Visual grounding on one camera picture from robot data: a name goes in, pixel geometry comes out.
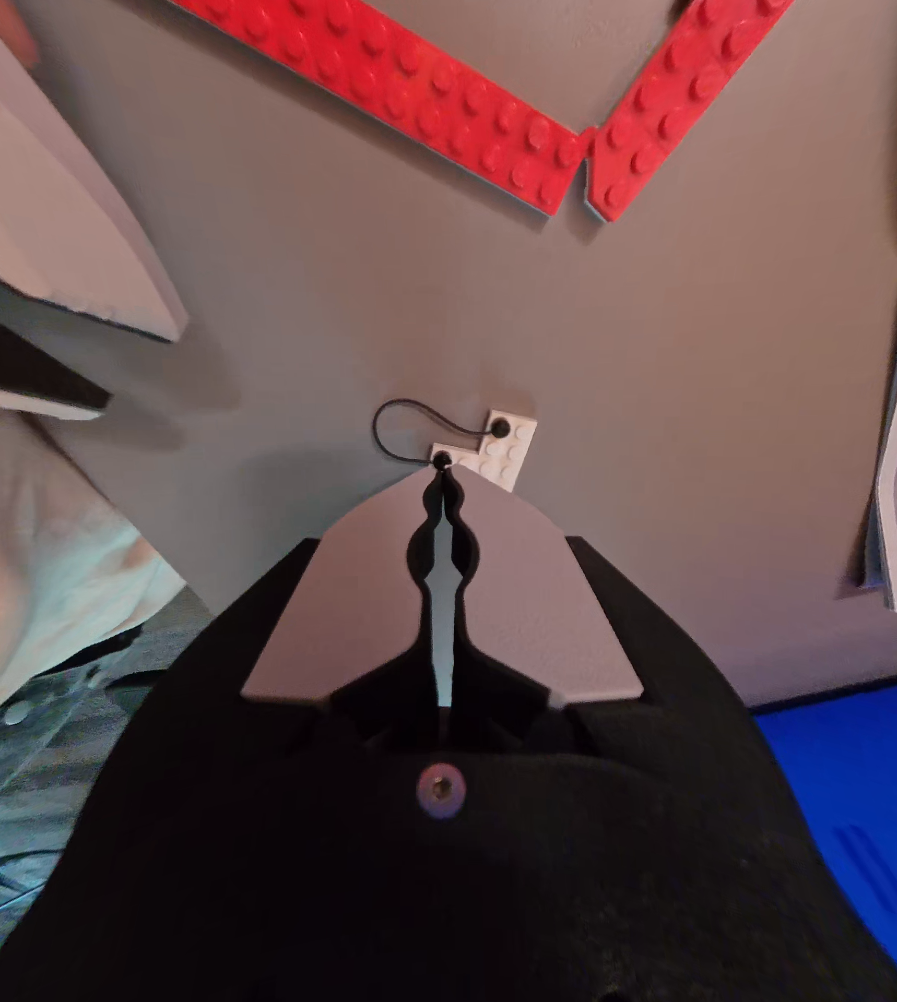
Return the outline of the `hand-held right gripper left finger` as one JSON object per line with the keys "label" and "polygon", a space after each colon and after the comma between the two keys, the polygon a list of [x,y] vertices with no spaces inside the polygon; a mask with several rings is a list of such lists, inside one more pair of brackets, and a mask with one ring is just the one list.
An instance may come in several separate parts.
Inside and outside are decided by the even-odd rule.
{"label": "hand-held right gripper left finger", "polygon": [[343,516],[319,540],[241,694],[324,702],[405,655],[418,656],[436,693],[428,580],[441,519],[433,466]]}

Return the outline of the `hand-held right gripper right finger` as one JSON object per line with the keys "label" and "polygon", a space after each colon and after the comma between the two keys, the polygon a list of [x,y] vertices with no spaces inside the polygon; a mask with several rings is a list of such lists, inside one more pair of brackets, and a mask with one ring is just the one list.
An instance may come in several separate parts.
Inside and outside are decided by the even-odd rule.
{"label": "hand-held right gripper right finger", "polygon": [[548,702],[635,700],[643,684],[562,530],[465,467],[445,472],[470,647],[538,683]]}

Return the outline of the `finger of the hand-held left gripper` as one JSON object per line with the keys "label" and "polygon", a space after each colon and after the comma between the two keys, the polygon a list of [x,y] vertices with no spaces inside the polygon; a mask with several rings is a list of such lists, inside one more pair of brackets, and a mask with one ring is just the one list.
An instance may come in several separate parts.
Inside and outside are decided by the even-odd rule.
{"label": "finger of the hand-held left gripper", "polygon": [[122,195],[1,39],[0,282],[165,342],[188,324]]}
{"label": "finger of the hand-held left gripper", "polygon": [[0,324],[0,409],[69,421],[104,413],[111,393]]}

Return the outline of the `red brick heart frame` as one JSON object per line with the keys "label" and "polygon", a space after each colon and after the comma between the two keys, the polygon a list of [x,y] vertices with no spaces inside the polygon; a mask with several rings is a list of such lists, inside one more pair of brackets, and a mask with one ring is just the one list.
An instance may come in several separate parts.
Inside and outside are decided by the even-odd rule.
{"label": "red brick heart frame", "polygon": [[547,217],[584,166],[587,206],[613,222],[793,2],[689,2],[605,121],[581,132],[366,2],[171,5]]}

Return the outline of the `grey desk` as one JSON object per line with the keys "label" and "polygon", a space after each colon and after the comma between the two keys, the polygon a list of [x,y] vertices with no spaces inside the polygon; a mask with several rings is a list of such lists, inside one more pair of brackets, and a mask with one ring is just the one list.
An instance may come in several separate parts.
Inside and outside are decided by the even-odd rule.
{"label": "grey desk", "polygon": [[897,1],[795,2],[614,223],[553,219],[165,2],[19,2],[180,344],[31,333],[113,391],[66,452],[220,611],[405,473],[411,397],[538,418],[517,493],[758,705],[897,673],[856,588],[897,335]]}

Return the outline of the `blue plastic bin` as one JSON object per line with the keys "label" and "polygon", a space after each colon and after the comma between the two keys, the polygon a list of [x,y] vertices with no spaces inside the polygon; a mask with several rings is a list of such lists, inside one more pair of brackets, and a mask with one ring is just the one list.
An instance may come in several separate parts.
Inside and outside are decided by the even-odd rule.
{"label": "blue plastic bin", "polygon": [[753,714],[823,858],[897,962],[897,676]]}

